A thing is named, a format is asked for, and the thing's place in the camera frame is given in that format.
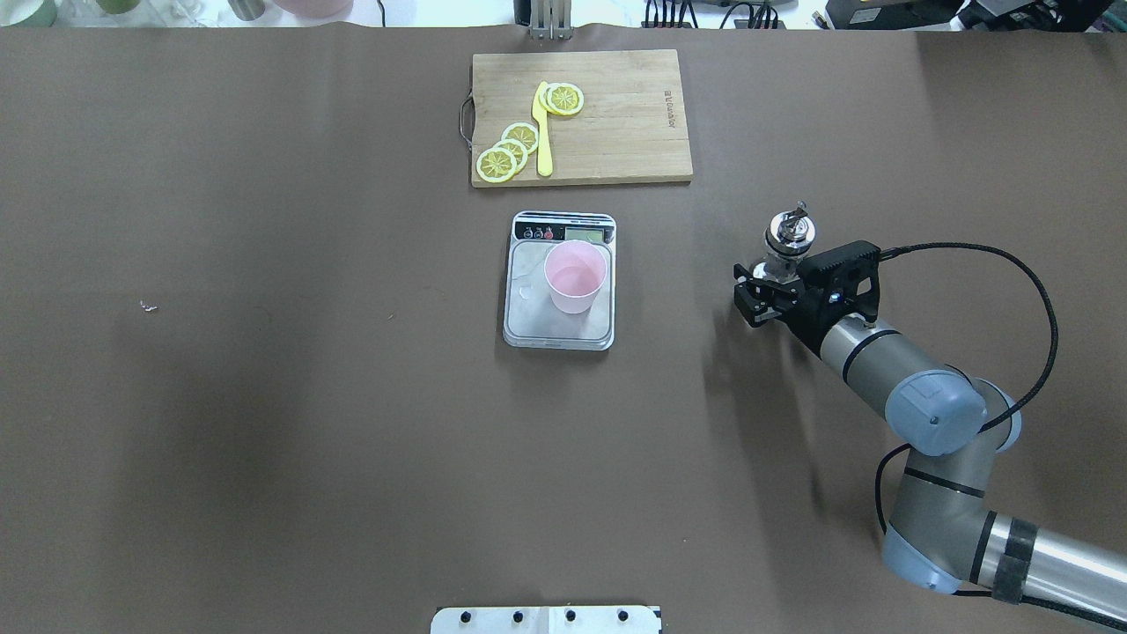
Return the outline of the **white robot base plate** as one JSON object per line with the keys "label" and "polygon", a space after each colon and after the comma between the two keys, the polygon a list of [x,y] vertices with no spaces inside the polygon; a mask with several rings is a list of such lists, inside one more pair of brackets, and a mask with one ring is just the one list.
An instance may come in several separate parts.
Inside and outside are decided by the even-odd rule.
{"label": "white robot base plate", "polygon": [[663,633],[659,607],[645,605],[441,608],[431,633]]}

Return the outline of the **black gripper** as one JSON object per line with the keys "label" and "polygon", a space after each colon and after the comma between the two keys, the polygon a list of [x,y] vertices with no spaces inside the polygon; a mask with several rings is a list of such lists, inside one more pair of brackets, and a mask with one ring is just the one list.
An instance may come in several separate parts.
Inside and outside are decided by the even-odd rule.
{"label": "black gripper", "polygon": [[875,321],[879,313],[878,277],[832,280],[823,286],[802,282],[778,284],[766,280],[766,261],[733,265],[733,301],[751,328],[781,320],[810,352],[820,352],[829,330],[850,314]]}

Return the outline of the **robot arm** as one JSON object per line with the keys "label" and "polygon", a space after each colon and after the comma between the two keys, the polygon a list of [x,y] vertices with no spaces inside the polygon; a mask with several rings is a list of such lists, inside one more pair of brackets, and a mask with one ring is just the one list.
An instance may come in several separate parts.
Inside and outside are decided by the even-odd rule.
{"label": "robot arm", "polygon": [[753,328],[780,321],[889,425],[906,461],[879,508],[884,565],[930,593],[984,598],[1124,631],[1124,557],[983,501],[1018,440],[1026,398],[934,360],[879,316],[884,255],[735,265],[733,300]]}

